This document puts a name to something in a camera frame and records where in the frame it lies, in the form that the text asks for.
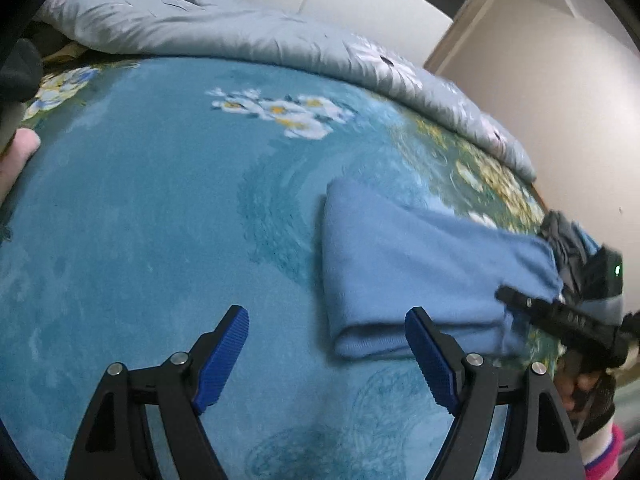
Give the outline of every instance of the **bed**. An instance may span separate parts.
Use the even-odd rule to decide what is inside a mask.
[[[335,356],[326,186],[350,176],[401,205],[534,234],[543,209],[517,145],[446,82],[451,106],[435,87],[428,102],[397,90],[393,73],[142,54],[56,68],[26,113],[42,146],[0,210],[0,413],[18,449],[39,478],[62,478],[104,369],[190,348],[235,303],[250,335],[202,417],[230,478],[423,478],[452,418],[413,360]],[[424,89],[432,76],[414,77]],[[531,330],[503,364],[553,370],[557,355]]]

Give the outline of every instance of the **blue gripper pad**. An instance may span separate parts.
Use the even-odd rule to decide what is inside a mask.
[[[457,415],[460,400],[456,394],[455,373],[413,310],[404,318],[404,334],[433,399],[451,415]]]
[[[249,313],[241,306],[232,306],[214,333],[223,330],[207,361],[200,368],[196,395],[192,405],[198,415],[220,398],[231,370],[249,335]]]

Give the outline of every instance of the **blue towel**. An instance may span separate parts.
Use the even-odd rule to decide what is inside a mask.
[[[441,213],[402,208],[353,180],[328,186],[322,271],[337,354],[407,355],[404,315],[421,305],[465,351],[524,350],[527,326],[494,298],[501,284],[556,298],[550,246]]]

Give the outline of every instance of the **gray floral quilt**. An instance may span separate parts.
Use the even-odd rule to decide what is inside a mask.
[[[101,52],[224,57],[341,79],[436,121],[526,182],[536,177],[522,145],[453,83],[372,41],[304,16],[244,0],[47,0],[38,17]]]

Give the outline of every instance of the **metal screw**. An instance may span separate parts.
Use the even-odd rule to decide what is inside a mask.
[[[107,367],[107,373],[111,376],[120,375],[122,373],[123,367],[122,363],[111,363]]]
[[[484,359],[480,354],[467,354],[466,362],[472,366],[480,366],[482,363],[484,363]]]
[[[546,374],[546,366],[543,365],[542,363],[537,362],[537,361],[531,365],[531,369],[533,370],[533,373],[535,373],[535,374],[538,374],[538,375]]]
[[[169,361],[171,361],[174,365],[183,365],[187,362],[189,358],[189,354],[187,352],[176,352],[171,357],[169,357]]]

